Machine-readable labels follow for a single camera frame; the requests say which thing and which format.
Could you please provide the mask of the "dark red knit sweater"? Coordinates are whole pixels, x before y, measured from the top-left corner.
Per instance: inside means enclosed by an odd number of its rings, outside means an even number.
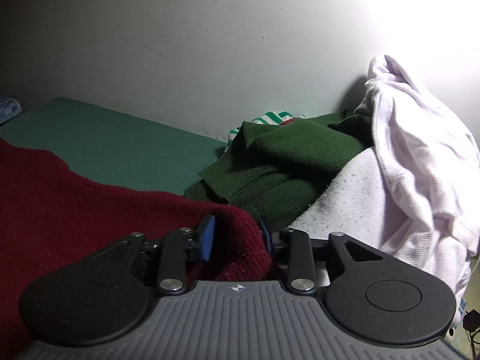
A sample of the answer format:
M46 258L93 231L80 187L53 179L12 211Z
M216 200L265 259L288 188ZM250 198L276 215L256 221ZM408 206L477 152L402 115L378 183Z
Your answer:
M226 262L217 279L257 281L272 260L254 219L239 208L195 202L166 192L140 192L88 180L46 150L1 142L1 336L22 328L18 299L48 272L127 235L164 236L220 219Z

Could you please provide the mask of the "black plug adapter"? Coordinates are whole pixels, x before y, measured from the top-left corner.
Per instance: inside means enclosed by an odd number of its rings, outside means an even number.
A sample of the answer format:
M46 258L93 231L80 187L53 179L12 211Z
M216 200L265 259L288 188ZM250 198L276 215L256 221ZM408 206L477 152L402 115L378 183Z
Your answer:
M480 313L477 310L467 311L462 321L462 327L470 334L474 334L480 327Z

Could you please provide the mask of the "pale pink white garment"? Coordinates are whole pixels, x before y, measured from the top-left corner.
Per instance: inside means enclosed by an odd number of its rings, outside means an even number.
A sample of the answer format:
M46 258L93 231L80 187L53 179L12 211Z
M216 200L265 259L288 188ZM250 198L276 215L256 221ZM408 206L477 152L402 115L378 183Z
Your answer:
M345 233L441 279L462 299L479 248L479 148L461 119L391 56L373 58L355 115L373 145L291 227Z

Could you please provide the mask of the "green table mat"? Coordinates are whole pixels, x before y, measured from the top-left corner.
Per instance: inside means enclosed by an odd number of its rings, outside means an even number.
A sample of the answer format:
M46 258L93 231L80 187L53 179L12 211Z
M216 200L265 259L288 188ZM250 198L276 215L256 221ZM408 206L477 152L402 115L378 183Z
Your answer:
M90 180L181 195L224 152L224 142L57 97L1 126L13 146L49 150Z

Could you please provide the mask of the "dark green knit sweater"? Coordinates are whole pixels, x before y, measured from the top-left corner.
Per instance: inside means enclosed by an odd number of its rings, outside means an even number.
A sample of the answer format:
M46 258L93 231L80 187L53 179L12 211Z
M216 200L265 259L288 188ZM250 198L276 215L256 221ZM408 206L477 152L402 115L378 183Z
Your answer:
M245 122L185 196L235 206L286 228L372 144L371 123L349 109L284 125Z

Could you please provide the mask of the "green white striped garment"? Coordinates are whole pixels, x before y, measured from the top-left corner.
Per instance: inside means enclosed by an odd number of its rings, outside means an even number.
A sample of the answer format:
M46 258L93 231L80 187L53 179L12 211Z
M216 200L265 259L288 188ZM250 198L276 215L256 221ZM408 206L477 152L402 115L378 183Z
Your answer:
M250 122L257 125L286 125L297 119L305 119L305 115L293 115L289 111L268 111L262 116L252 119ZM227 150L233 143L235 137L239 134L241 127L230 129L228 141L225 149Z

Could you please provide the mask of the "blue patterned cloth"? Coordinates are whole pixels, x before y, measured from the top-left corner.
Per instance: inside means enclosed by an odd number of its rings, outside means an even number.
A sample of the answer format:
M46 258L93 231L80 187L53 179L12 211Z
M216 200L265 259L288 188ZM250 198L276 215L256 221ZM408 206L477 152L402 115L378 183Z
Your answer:
M22 112L20 102L12 97L0 97L0 125L16 118Z

